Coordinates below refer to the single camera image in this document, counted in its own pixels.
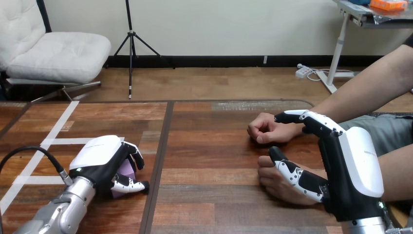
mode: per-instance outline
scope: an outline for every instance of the desk leg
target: desk leg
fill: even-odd
[[[336,50],[334,51],[333,61],[331,62],[330,72],[328,73],[328,77],[325,75],[324,72],[317,72],[317,75],[330,91],[330,93],[334,93],[337,88],[333,85],[334,75],[336,74],[338,60],[340,59],[341,51],[343,49],[344,39],[346,37],[346,31],[348,27],[348,23],[350,21],[350,14],[344,13],[344,21],[341,27],[340,36],[337,40]]]

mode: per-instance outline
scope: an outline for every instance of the robotic finger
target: robotic finger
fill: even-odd
[[[268,153],[274,166],[294,188],[313,200],[322,202],[323,189],[327,186],[328,180],[301,169],[298,165],[289,161],[276,146],[271,147]]]
[[[119,173],[113,177],[112,184],[111,190],[121,193],[147,193],[149,191],[148,181],[137,181]]]

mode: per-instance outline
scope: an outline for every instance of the power strip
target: power strip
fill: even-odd
[[[313,70],[311,68],[302,66],[298,71],[296,71],[296,77],[298,78],[305,78],[309,75]]]

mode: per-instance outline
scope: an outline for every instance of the human hand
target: human hand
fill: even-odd
[[[268,193],[280,200],[298,204],[298,205],[314,205],[317,202],[302,192],[295,189],[274,167],[274,163],[269,156],[261,156],[258,158],[258,176],[260,177],[260,183],[265,187]],[[297,164],[303,170],[314,173],[323,178],[327,178],[324,170],[314,170],[305,166]]]
[[[276,123],[274,115],[261,113],[248,125],[248,134],[259,144],[288,142],[302,132],[302,125]]]

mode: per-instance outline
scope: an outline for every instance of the black cable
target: black cable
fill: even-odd
[[[38,146],[26,146],[26,147],[21,147],[21,148],[17,148],[15,150],[13,150],[12,152],[10,152],[8,155],[6,155],[3,160],[0,162],[0,173],[1,170],[3,169],[3,166],[6,164],[7,160],[9,160],[9,158],[11,158],[13,155],[21,152],[21,151],[25,151],[25,150],[37,150],[40,151],[42,153],[44,153],[48,159],[51,161],[51,163],[53,164],[53,166],[56,168],[56,171],[58,173],[61,173],[64,171],[64,168],[61,166],[61,164],[56,160],[56,158],[49,153],[47,150],[38,147]],[[0,234],[3,234],[3,224],[2,224],[2,218],[1,218],[1,211],[0,211]]]

